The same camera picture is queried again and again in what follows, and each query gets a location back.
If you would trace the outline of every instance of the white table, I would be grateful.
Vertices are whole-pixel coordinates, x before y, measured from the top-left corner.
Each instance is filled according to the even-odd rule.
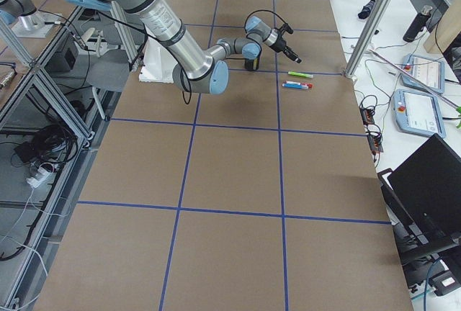
[[[359,37],[365,25],[364,20],[360,20],[357,14],[362,10],[362,7],[369,0],[330,0],[333,7],[333,12],[338,26],[338,31],[342,37]],[[384,17],[379,24],[380,32],[372,38],[374,46],[383,47],[390,45],[404,45],[402,36],[409,27],[413,18],[416,16],[416,10],[411,4],[410,0],[392,0]],[[441,55],[428,54],[424,50],[424,41],[429,36],[429,33],[421,38],[421,41],[408,43],[403,47],[383,48],[377,51],[385,56],[388,60],[394,63],[402,63],[403,57],[409,53],[417,55],[428,56],[430,58],[439,58]],[[350,57],[352,52],[351,45],[357,43],[357,39],[341,39],[346,59]],[[355,89],[361,91],[365,95],[374,94],[378,98],[378,103],[383,104],[389,99],[381,91],[375,88],[372,80],[368,75],[364,61],[366,59],[377,60],[369,54],[364,55],[362,62],[355,75],[357,82]],[[394,70],[385,64],[368,62],[367,63],[375,83],[387,94],[391,95],[394,89],[407,89],[402,85],[401,81],[397,81],[397,76],[389,74],[394,73]],[[445,78],[456,80],[452,70],[446,64]],[[461,104],[461,86],[456,84],[446,83],[444,95],[456,104]],[[360,103],[362,95],[357,92],[357,101]],[[365,102],[365,105],[373,104],[373,101]],[[402,162],[404,162],[410,154],[412,154],[419,146],[421,146],[427,138],[401,132],[395,122],[392,103],[389,110],[387,106],[380,106],[376,109],[375,122],[383,129],[383,150],[384,153],[380,154],[380,161],[377,165],[377,171],[382,171],[386,168],[395,169]],[[442,111],[443,117],[457,117],[458,113],[451,107],[447,106],[444,102],[439,101],[439,106]],[[459,121],[444,121],[444,126],[447,131],[447,142],[450,147],[461,155],[461,130],[456,128]],[[427,309],[428,310],[444,310],[444,311],[458,311],[461,305],[461,289],[458,289],[447,296],[436,297],[434,293],[428,293]],[[418,297],[413,300],[413,307],[415,311],[423,310],[423,298]]]

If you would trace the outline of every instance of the power strip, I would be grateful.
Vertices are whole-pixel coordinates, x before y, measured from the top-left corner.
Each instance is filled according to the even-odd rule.
[[[37,173],[30,178],[26,178],[26,182],[33,188],[38,188],[51,174],[52,171],[47,170],[40,166],[37,170]]]
[[[367,140],[368,140],[368,145],[370,146],[370,150],[372,153],[382,153],[384,150],[382,149],[382,144],[380,142],[380,139],[377,140],[375,136],[373,136],[371,133],[367,135]]]

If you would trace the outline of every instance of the metal rod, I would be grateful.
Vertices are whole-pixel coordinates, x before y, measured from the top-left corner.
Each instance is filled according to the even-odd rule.
[[[379,53],[376,53],[374,50],[370,50],[370,52],[373,54],[373,55],[376,55],[379,59],[381,59],[382,61],[385,61],[387,64],[389,64],[390,66],[392,66],[396,71],[402,73],[403,75],[407,76],[408,78],[410,78],[412,81],[415,81],[417,84],[419,84],[421,87],[424,88],[424,90],[426,90],[428,93],[438,97],[439,99],[441,99],[443,102],[445,102],[446,104],[448,104],[450,107],[456,109],[457,111],[459,110],[460,106],[458,106],[457,104],[455,104],[454,102],[450,101],[449,99],[447,99],[445,96],[435,92],[434,90],[432,90],[431,88],[429,88],[426,84],[424,84],[423,82],[421,82],[420,80],[418,80],[417,78],[415,78],[413,75],[411,75],[410,73],[406,72],[405,70],[403,70],[402,68],[399,68],[396,64],[394,63],[391,63],[389,60],[387,60],[386,58],[384,58],[381,54]]]
[[[112,17],[114,17],[115,19],[118,19],[119,21],[127,23],[125,13],[116,1],[112,2],[112,9],[110,10],[110,13]],[[123,45],[125,46],[128,59],[130,59],[130,62],[134,62],[137,52],[136,52],[135,41],[133,39],[133,36],[131,35],[130,29],[126,27],[125,25],[120,24],[118,22],[115,22],[115,27],[118,30],[118,33],[120,35],[120,39],[122,40]]]
[[[400,254],[400,262],[402,264],[408,264],[415,261],[416,259],[424,258],[434,253],[440,253],[442,251],[448,250],[449,248],[454,248],[460,245],[460,234],[454,233],[451,236],[439,238],[432,240],[431,242],[413,248],[409,251]]]
[[[0,19],[0,37],[6,42],[6,44],[13,50],[13,53],[17,56],[19,61],[25,66],[31,66],[33,57],[18,40],[17,36],[13,31]]]
[[[390,0],[376,0],[375,7],[372,10],[370,18],[367,20],[357,45],[352,52],[351,58],[347,63],[346,69],[344,70],[344,75],[348,78],[351,78],[359,65],[360,59],[362,59],[363,53],[367,49],[370,40],[372,39],[377,25],[380,23],[380,20],[387,9]]]

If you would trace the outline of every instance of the gray chair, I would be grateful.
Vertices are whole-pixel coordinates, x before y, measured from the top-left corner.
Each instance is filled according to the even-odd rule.
[[[130,74],[127,53],[124,50],[108,50],[91,66],[86,81],[92,86],[94,103],[103,120],[109,117],[104,113],[98,89],[121,93]]]

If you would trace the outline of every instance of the power adapter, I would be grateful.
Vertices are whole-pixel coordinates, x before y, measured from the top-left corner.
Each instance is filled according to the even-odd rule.
[[[29,142],[23,142],[14,148],[14,152],[19,156],[23,163],[29,163],[37,157],[37,151]]]

